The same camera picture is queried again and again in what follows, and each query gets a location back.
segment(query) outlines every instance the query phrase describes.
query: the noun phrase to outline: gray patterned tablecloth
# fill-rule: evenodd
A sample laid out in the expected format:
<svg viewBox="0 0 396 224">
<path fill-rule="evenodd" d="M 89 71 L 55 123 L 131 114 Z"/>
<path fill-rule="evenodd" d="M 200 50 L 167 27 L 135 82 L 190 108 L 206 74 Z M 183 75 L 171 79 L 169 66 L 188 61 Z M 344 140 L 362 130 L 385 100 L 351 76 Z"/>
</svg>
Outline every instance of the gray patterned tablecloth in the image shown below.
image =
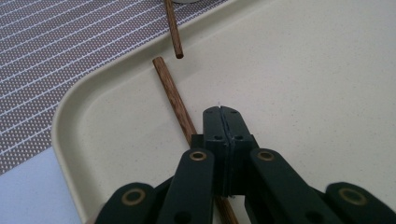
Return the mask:
<svg viewBox="0 0 396 224">
<path fill-rule="evenodd" d="M 225 1 L 175 5 L 177 22 Z M 163 0 L 0 0 L 0 175 L 50 147 L 74 83 L 167 32 Z"/>
</svg>

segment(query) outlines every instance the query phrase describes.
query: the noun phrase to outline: brown wooden stick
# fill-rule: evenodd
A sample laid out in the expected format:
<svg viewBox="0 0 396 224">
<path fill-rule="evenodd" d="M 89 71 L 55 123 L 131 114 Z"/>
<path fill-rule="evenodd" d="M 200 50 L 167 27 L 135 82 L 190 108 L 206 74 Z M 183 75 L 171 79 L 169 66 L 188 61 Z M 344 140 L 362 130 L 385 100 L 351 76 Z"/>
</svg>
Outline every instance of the brown wooden stick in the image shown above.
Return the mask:
<svg viewBox="0 0 396 224">
<path fill-rule="evenodd" d="M 172 36 L 172 42 L 176 57 L 181 59 L 184 57 L 183 48 L 181 47 L 180 36 L 178 34 L 175 11 L 173 10 L 172 0 L 164 0 L 166 17 L 168 18 L 169 30 Z"/>
<path fill-rule="evenodd" d="M 163 84 L 163 88 L 165 89 L 169 102 L 175 111 L 181 130 L 183 130 L 184 136 L 186 137 L 189 146 L 191 146 L 191 136 L 193 134 L 197 134 L 197 132 L 195 131 L 189 113 L 187 112 L 186 107 L 184 106 L 183 101 L 178 94 L 176 85 L 162 57 L 155 58 L 152 62 L 154 63 L 154 67 L 157 70 L 161 83 Z M 219 209 L 221 223 L 238 224 L 238 220 L 233 213 L 230 202 L 226 198 L 216 196 L 215 204 Z"/>
<path fill-rule="evenodd" d="M 160 77 L 163 88 L 165 89 L 166 95 L 168 96 L 169 102 L 175 111 L 178 123 L 180 124 L 181 130 L 183 130 L 184 136 L 186 137 L 189 146 L 191 145 L 191 135 L 197 133 L 194 125 L 192 124 L 191 118 L 187 113 L 186 107 L 178 94 L 175 83 L 166 67 L 162 57 L 158 57 L 152 61 L 155 69 L 157 70 L 158 76 Z"/>
</svg>

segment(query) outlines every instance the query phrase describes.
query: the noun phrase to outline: cream plastic tray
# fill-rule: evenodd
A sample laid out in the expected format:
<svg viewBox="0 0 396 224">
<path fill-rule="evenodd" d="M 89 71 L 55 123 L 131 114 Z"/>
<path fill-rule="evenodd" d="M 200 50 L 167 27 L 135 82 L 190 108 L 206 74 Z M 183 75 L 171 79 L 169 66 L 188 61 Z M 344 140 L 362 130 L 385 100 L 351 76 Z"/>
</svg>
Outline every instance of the cream plastic tray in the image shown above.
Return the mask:
<svg viewBox="0 0 396 224">
<path fill-rule="evenodd" d="M 81 220 L 122 185 L 159 185 L 189 148 L 160 55 L 199 133 L 205 109 L 235 108 L 312 187 L 354 183 L 396 210 L 396 16 L 392 1 L 371 4 L 230 0 L 180 27 L 184 59 L 166 35 L 84 77 L 52 126 Z M 243 199 L 232 204 L 248 223 Z"/>
</svg>

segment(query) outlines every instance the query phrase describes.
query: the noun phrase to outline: wooden dowel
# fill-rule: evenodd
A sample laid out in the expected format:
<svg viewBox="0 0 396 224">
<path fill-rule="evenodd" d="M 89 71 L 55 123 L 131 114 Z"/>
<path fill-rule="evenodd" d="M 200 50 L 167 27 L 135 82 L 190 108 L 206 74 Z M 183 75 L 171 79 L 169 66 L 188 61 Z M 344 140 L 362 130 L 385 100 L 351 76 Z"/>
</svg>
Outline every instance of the wooden dowel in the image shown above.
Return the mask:
<svg viewBox="0 0 396 224">
<path fill-rule="evenodd" d="M 162 57 L 155 58 L 152 62 L 154 63 L 154 67 L 157 70 L 161 83 L 163 84 L 163 88 L 165 89 L 169 102 L 174 109 L 181 130 L 183 130 L 184 136 L 186 137 L 189 146 L 191 146 L 191 135 L 197 134 L 197 132 L 194 128 L 194 125 L 192 124 L 189 113 L 187 112 L 186 107 L 184 106 L 183 101 L 178 94 L 176 85 Z M 221 223 L 238 224 L 238 220 L 233 213 L 230 202 L 226 198 L 216 196 L 215 205 L 219 209 Z"/>
<path fill-rule="evenodd" d="M 172 0 L 164 0 L 166 17 L 168 18 L 169 30 L 171 32 L 172 42 L 176 57 L 181 59 L 184 57 L 183 48 L 181 47 L 180 36 L 178 34 L 175 11 L 173 10 Z"/>
<path fill-rule="evenodd" d="M 175 83 L 166 67 L 162 57 L 158 57 L 152 61 L 155 69 L 157 70 L 158 76 L 160 77 L 163 88 L 165 89 L 166 95 L 168 96 L 169 102 L 175 111 L 178 123 L 180 124 L 181 130 L 186 137 L 189 146 L 191 145 L 191 135 L 197 133 L 194 125 L 192 124 L 191 118 L 187 113 L 186 107 L 178 94 Z"/>
</svg>

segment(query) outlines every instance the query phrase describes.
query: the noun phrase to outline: table surface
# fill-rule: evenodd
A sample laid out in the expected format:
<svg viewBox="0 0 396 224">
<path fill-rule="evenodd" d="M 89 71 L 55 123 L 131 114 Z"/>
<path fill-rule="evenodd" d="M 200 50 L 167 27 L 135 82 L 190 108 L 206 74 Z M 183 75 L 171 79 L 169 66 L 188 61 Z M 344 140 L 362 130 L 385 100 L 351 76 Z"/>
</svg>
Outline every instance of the table surface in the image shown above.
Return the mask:
<svg viewBox="0 0 396 224">
<path fill-rule="evenodd" d="M 225 1 L 175 4 L 177 23 Z M 79 223 L 53 114 L 82 77 L 168 33 L 163 1 L 0 0 L 0 29 L 0 223 Z"/>
</svg>

